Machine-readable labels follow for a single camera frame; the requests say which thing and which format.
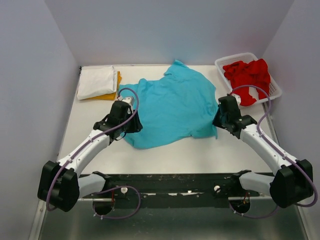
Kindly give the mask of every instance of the folded cloth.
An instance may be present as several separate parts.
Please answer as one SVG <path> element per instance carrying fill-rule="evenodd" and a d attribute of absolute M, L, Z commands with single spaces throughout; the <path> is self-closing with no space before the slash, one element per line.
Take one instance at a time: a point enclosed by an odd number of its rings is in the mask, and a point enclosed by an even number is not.
<path fill-rule="evenodd" d="M 117 91 L 117 72 L 113 66 L 85 66 L 81 70 L 78 100 Z"/>
<path fill-rule="evenodd" d="M 265 60 L 259 59 L 249 63 L 236 61 L 223 66 L 223 70 L 225 71 L 224 76 L 230 81 L 233 89 L 242 85 L 254 85 L 269 95 L 271 78 Z M 241 106 L 250 106 L 257 101 L 249 94 L 249 87 L 242 87 L 233 92 L 241 97 Z M 257 92 L 259 99 L 266 98 L 263 92 L 260 90 Z"/>
<path fill-rule="evenodd" d="M 124 139 L 133 147 L 148 149 L 184 137 L 217 137 L 212 121 L 218 110 L 215 86 L 201 73 L 175 60 L 160 80 L 141 79 L 138 84 L 120 85 L 139 97 L 138 114 L 143 129 Z M 122 97 L 132 96 L 130 91 Z"/>
<path fill-rule="evenodd" d="M 117 72 L 117 84 L 116 84 L 116 89 L 119 88 L 119 84 L 120 84 L 120 82 L 121 82 L 121 79 L 122 79 L 121 74 L 120 74 L 120 72 L 118 71 L 118 72 Z M 86 98 L 86 100 L 115 100 L 116 95 L 117 95 L 117 92 L 114 92 L 114 93 L 104 94 L 104 95 L 101 95 L 101 96 L 89 97 L 89 98 Z"/>

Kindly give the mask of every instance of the folded white towel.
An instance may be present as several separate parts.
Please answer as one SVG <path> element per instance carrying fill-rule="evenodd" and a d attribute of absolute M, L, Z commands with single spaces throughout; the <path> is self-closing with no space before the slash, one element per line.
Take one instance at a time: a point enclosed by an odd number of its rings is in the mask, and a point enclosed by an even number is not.
<path fill-rule="evenodd" d="M 117 90 L 117 71 L 113 66 L 82 67 L 76 97 L 79 100 L 112 94 Z"/>

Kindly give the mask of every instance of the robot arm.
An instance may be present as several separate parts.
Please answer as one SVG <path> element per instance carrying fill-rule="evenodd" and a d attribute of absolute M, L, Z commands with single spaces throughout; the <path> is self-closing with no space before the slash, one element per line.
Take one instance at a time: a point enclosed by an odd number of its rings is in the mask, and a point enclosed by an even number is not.
<path fill-rule="evenodd" d="M 133 97 L 115 101 L 110 114 L 94 124 L 93 131 L 78 147 L 57 162 L 48 161 L 42 168 L 38 198 L 46 201 L 47 195 L 50 193 L 49 203 L 68 212 L 79 198 L 100 192 L 106 183 L 104 174 L 96 171 L 89 176 L 79 177 L 91 160 L 114 140 L 117 140 L 121 134 L 137 133 L 143 128 L 138 113 L 136 113 L 127 124 L 103 134 L 103 132 L 128 120 L 134 112 L 133 104 Z M 63 168 L 50 192 L 54 177 L 65 164 L 67 165 Z"/>
<path fill-rule="evenodd" d="M 216 127 L 226 129 L 248 144 L 270 167 L 273 176 L 244 171 L 239 176 L 241 187 L 271 196 L 281 208 L 286 208 L 311 197 L 313 188 L 307 179 L 283 156 L 290 158 L 313 179 L 312 165 L 306 160 L 297 160 L 279 147 L 263 131 L 258 131 L 257 122 L 249 115 L 241 116 L 236 98 L 231 95 L 219 98 L 219 109 L 213 120 Z"/>

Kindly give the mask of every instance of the screw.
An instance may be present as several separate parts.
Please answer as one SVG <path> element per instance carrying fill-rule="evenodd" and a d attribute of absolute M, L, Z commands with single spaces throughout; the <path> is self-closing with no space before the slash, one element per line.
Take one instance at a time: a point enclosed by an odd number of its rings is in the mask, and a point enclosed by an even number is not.
<path fill-rule="evenodd" d="M 219 185 L 214 186 L 213 190 L 214 190 L 216 193 L 220 193 L 220 192 L 221 192 L 221 188 L 220 188 Z"/>
<path fill-rule="evenodd" d="M 122 187 L 122 188 L 121 188 L 121 192 L 122 192 L 123 194 L 126 194 L 126 193 L 128 192 L 128 188 Z"/>

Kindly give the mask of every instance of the blue t-shirt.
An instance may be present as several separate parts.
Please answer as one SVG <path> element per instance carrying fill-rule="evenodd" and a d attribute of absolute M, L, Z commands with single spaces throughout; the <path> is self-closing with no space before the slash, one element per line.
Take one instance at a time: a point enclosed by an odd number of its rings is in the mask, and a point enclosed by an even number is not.
<path fill-rule="evenodd" d="M 141 79 L 131 88 L 139 97 L 138 114 L 143 129 L 124 139 L 137 149 L 167 145 L 185 137 L 217 137 L 212 121 L 218 110 L 216 87 L 200 72 L 175 60 L 160 80 Z M 133 94 L 124 90 L 123 97 Z"/>

